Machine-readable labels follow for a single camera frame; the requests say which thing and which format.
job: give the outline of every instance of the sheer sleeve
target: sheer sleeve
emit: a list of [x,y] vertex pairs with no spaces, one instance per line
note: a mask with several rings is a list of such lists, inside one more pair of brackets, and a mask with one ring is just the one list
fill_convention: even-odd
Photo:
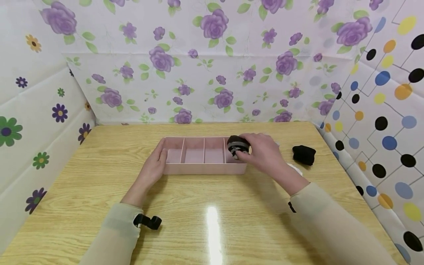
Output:
[[380,242],[317,184],[290,198],[291,204],[335,264],[396,265]]
[[115,204],[79,264],[129,265],[140,234],[140,229],[133,224],[139,213],[143,213],[140,208]]

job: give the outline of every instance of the folded black sock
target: folded black sock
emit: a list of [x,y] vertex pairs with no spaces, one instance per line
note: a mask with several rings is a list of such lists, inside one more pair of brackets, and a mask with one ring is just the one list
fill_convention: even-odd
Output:
[[316,150],[304,145],[293,146],[293,159],[302,164],[312,166]]

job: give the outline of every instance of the pink plastic organizer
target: pink plastic organizer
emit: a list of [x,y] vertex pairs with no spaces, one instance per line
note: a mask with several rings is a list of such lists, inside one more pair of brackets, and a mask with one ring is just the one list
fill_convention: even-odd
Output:
[[246,163],[227,149],[229,137],[166,137],[167,175],[241,175]]

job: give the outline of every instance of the yellow flower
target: yellow flower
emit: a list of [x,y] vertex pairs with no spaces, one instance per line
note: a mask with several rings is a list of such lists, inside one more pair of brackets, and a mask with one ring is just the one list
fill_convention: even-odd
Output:
[[27,38],[27,43],[29,45],[29,47],[31,48],[31,50],[38,52],[41,52],[41,44],[38,43],[37,38],[32,37],[32,35],[28,35],[26,36]]

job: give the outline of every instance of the tabletop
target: tabletop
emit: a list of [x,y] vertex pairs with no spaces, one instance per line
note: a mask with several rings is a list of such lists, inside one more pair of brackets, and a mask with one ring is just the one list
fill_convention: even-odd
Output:
[[[0,264],[78,264],[111,206],[121,200],[162,137],[263,132],[284,159],[363,223],[398,264],[405,264],[313,124],[212,123],[97,126],[75,152]],[[315,162],[293,161],[292,147],[314,148]],[[245,175],[169,175],[143,207],[162,219],[142,228],[131,264],[314,264],[325,262],[290,222],[289,196],[248,166]]]

